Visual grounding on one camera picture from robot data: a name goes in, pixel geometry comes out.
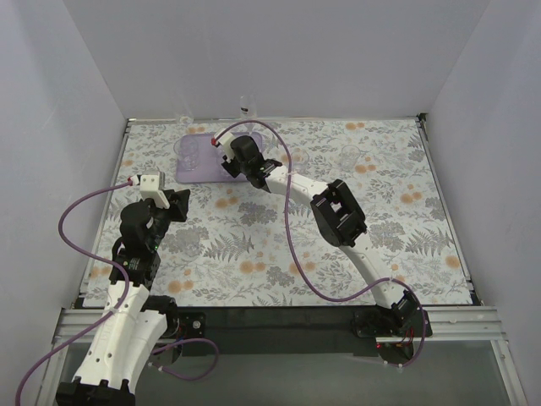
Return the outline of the clear ribbed tumbler glass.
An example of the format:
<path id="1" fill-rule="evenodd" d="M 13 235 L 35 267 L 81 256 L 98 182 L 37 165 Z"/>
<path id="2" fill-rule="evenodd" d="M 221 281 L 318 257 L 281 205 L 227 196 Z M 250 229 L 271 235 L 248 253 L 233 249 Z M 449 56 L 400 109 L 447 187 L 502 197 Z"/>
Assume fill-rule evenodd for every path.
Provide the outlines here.
<path id="1" fill-rule="evenodd" d="M 177 171 L 189 172 L 199 166 L 199 142 L 191 135 L 184 135 L 173 146 L 177 157 Z"/>

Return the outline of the tall clear champagne flute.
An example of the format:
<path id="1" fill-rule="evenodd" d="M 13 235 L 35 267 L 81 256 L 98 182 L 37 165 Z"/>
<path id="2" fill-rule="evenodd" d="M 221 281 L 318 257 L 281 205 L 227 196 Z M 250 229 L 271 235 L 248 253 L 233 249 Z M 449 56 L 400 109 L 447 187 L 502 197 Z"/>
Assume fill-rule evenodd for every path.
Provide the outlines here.
<path id="1" fill-rule="evenodd" d="M 245 127 L 249 133 L 254 130 L 254 123 L 258 117 L 255 98 L 253 95 L 243 95 L 240 97 L 240 115 L 242 121 L 247 121 Z"/>

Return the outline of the clear stemmed wine glass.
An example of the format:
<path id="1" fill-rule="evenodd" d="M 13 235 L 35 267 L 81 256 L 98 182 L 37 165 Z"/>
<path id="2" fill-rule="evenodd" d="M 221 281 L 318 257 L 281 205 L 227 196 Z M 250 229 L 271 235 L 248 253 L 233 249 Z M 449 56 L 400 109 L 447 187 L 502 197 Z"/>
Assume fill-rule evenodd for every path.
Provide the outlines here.
<path id="1" fill-rule="evenodd" d="M 187 134 L 189 127 L 194 121 L 194 116 L 188 103 L 182 96 L 172 97 L 172 109 L 175 119 L 175 126 L 179 137 Z"/>

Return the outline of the short clear tumbler glass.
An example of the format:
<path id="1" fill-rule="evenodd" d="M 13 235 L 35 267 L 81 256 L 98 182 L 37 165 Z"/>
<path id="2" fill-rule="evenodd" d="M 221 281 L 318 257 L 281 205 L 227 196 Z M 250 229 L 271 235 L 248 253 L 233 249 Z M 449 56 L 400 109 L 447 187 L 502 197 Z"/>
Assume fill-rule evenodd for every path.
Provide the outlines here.
<path id="1" fill-rule="evenodd" d="M 309 154 L 296 147 L 291 154 L 292 168 L 295 173 L 306 175 L 309 169 Z"/>

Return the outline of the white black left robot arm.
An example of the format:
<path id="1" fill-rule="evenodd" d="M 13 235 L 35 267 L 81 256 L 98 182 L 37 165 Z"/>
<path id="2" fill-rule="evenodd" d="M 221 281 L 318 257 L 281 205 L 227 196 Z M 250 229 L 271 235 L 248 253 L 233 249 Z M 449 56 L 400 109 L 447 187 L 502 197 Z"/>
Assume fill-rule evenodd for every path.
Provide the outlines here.
<path id="1" fill-rule="evenodd" d="M 120 237 L 103 315 L 90 349 L 70 382 L 59 384 L 59 405 L 133 405 L 141 371 L 156 342 L 179 327 L 173 298 L 150 289 L 160 265 L 158 247 L 173 222 L 185 222 L 189 190 L 165 190 L 166 206 L 150 197 L 121 211 Z"/>

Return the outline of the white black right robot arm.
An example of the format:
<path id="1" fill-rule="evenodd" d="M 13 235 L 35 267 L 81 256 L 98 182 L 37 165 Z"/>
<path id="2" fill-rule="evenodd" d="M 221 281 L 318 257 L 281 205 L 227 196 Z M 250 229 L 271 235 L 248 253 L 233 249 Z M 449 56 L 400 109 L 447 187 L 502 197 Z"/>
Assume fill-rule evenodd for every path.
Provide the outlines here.
<path id="1" fill-rule="evenodd" d="M 367 235 L 366 217 L 347 184 L 340 179 L 326 184 L 292 171 L 288 165 L 263 157 L 258 145 L 248 135 L 218 134 L 211 144 L 223 151 L 221 165 L 234 178 L 242 174 L 257 189 L 285 197 L 284 222 L 289 249 L 297 268 L 300 263 L 292 245 L 289 203 L 307 206 L 322 238 L 338 248 L 352 262 L 367 287 L 356 294 L 335 299 L 322 294 L 302 275 L 309 288 L 320 298 L 344 303 L 370 291 L 375 306 L 367 318 L 367 330 L 374 335 L 400 335 L 425 338 L 428 319 L 414 292 L 402 281 L 392 277 L 391 269 L 381 260 Z"/>

